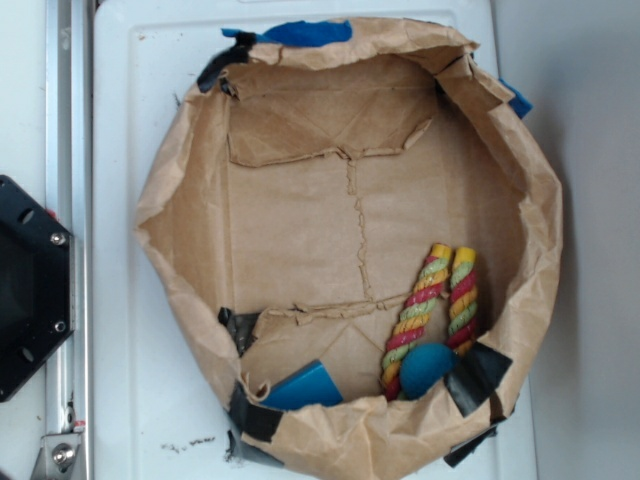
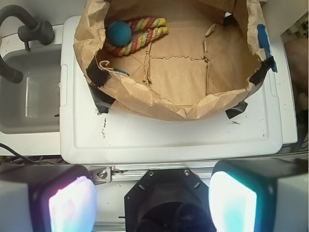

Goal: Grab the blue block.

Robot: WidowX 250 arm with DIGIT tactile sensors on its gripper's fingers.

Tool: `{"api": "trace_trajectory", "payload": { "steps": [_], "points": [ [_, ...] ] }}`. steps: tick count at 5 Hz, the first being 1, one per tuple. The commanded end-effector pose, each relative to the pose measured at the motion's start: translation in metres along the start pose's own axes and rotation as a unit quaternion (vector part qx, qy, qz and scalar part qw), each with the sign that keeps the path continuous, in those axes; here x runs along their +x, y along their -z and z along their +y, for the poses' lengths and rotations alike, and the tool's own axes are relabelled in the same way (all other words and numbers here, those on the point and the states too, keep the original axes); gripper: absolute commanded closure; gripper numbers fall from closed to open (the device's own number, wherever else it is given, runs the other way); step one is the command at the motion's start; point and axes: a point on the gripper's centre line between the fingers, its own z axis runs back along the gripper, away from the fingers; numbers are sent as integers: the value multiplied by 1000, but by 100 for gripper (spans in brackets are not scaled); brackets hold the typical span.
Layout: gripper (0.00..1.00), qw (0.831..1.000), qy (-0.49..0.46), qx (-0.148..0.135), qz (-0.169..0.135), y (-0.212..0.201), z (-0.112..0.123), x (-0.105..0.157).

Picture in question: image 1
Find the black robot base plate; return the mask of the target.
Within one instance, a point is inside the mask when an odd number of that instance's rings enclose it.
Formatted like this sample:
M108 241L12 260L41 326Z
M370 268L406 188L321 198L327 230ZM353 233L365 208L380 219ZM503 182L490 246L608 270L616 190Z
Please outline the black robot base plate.
M1 401L70 336L72 235L1 177Z

